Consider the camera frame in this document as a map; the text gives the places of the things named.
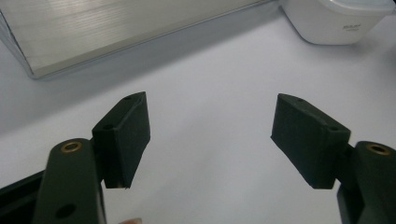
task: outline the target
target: white tabletop surface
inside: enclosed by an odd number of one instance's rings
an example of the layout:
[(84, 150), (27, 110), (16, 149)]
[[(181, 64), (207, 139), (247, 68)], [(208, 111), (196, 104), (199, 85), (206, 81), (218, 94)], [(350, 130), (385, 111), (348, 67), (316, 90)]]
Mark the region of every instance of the white tabletop surface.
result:
[(396, 147), (396, 16), (352, 46), (302, 40), (277, 2), (32, 80), (0, 43), (0, 188), (91, 138), (123, 96), (148, 95), (151, 141), (131, 189), (105, 189), (108, 223), (341, 223), (270, 139), (278, 93), (304, 98), (360, 140)]

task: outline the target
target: black hole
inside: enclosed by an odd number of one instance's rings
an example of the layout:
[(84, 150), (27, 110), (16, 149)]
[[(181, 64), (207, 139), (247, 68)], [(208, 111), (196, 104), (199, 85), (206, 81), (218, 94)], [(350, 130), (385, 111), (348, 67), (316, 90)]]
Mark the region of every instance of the black hole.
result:
[(387, 150), (384, 149), (384, 148), (382, 148), (382, 147), (373, 146), (372, 149), (373, 149), (374, 151), (381, 152), (381, 153), (386, 153), (386, 152), (387, 152)]
[(114, 126), (112, 125), (112, 124), (107, 124), (107, 125), (105, 125), (105, 127), (103, 127), (103, 129), (105, 129), (105, 130), (110, 130), (110, 129), (112, 129)]
[(78, 144), (77, 143), (73, 143), (73, 144), (67, 145), (64, 149), (73, 150), (73, 149), (76, 149), (77, 147), (78, 147)]
[(55, 216), (56, 218), (66, 218), (66, 217), (70, 217), (75, 211), (76, 211), (76, 206), (70, 203), (58, 209), (58, 211), (56, 211)]

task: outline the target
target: white container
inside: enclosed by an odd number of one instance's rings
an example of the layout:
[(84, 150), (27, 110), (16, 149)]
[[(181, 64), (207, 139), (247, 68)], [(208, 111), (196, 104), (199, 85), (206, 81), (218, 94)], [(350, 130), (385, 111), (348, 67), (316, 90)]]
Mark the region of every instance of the white container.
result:
[(291, 23), (308, 42), (358, 42), (395, 8), (392, 0), (280, 0)]

